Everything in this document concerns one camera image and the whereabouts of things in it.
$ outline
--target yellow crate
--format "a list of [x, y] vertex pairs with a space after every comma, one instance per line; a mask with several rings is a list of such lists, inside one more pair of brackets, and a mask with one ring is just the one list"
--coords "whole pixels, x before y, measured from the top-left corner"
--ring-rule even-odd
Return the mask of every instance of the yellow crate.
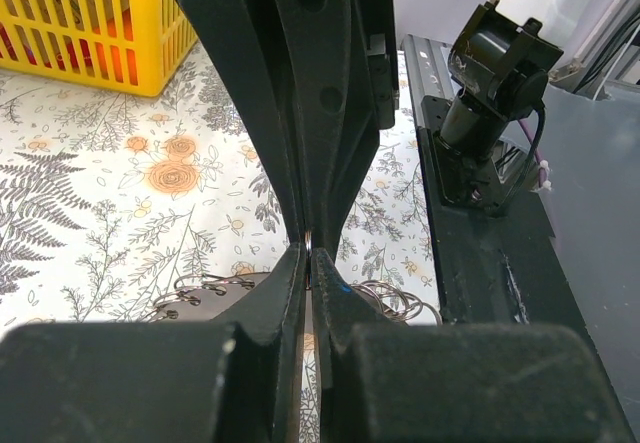
[[196, 41], [174, 0], [0, 0], [0, 67], [159, 94]]

